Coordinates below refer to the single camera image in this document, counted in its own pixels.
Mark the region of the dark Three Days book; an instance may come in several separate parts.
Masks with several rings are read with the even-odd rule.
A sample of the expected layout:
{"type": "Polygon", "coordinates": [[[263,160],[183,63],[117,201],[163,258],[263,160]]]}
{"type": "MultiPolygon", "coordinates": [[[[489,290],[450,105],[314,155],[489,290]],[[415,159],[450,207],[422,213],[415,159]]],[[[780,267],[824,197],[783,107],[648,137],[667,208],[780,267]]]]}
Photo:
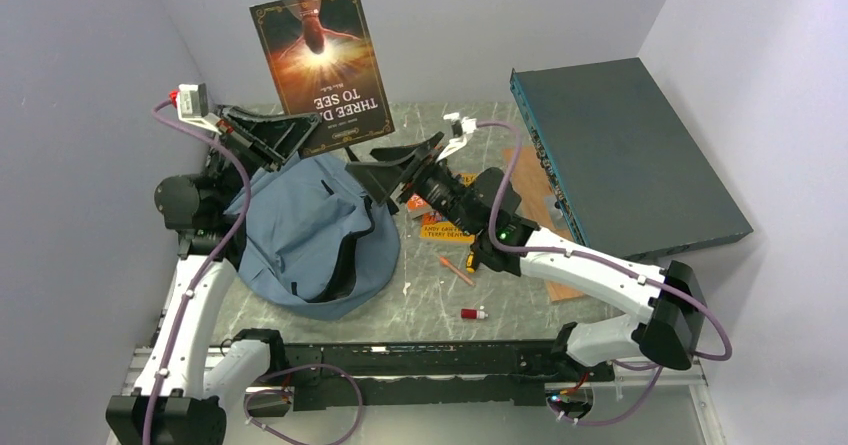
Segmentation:
{"type": "Polygon", "coordinates": [[[283,110],[321,119],[302,156],[394,132],[362,0],[277,0],[250,16],[283,110]]]}

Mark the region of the blue student backpack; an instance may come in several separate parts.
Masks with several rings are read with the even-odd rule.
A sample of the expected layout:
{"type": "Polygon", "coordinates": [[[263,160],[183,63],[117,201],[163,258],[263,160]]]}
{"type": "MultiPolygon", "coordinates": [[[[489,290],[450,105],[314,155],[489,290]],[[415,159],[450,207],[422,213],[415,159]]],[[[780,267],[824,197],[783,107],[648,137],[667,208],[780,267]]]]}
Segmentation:
{"type": "Polygon", "coordinates": [[[389,284],[400,255],[394,218],[333,155],[258,170],[238,274],[262,299],[337,320],[389,284]]]}

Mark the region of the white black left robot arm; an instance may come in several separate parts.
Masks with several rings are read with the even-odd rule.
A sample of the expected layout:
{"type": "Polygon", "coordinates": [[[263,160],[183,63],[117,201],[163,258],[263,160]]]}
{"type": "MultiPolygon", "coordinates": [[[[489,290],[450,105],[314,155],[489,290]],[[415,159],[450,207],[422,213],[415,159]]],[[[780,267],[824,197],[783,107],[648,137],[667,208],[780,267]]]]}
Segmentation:
{"type": "Polygon", "coordinates": [[[254,171],[276,171],[318,126],[316,114],[257,115],[238,107],[153,117],[209,148],[198,174],[164,179],[154,201],[178,236],[169,300],[150,355],[127,393],[111,397],[106,422],[119,444],[220,444],[229,413],[250,386],[289,372],[281,334],[248,328],[215,365],[207,362],[215,322],[242,256],[254,171]]]}

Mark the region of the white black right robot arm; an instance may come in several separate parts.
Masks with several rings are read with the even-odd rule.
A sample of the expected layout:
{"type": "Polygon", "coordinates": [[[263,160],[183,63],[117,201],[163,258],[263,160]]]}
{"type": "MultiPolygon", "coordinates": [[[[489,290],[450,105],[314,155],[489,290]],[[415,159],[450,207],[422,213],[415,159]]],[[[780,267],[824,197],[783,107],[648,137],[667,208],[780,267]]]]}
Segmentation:
{"type": "Polygon", "coordinates": [[[561,328],[550,356],[560,378],[574,380],[590,367],[631,357],[680,371],[692,366],[706,312],[689,266],[612,257],[520,216],[521,198],[504,172],[490,167],[464,182],[440,155],[442,137],[376,148],[371,160],[346,169],[376,202],[393,194],[423,199],[473,236],[471,250],[490,270],[568,285],[622,311],[615,319],[561,328]]]}

